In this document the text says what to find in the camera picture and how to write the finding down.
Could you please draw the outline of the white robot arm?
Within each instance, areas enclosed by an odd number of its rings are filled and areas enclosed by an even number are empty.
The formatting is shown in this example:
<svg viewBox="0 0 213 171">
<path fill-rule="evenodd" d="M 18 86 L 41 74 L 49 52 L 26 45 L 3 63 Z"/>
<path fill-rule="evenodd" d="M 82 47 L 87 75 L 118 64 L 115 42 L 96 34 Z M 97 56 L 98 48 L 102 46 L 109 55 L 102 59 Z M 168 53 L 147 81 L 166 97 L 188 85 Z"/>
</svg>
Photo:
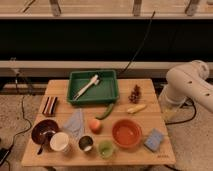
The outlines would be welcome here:
<svg viewBox="0 0 213 171">
<path fill-rule="evenodd" d="M 187 98 L 213 112 L 213 85 L 206 81 L 209 74 L 208 65 L 200 60 L 171 68 L 166 74 L 167 84 L 158 97 L 162 118 L 169 121 Z"/>
</svg>

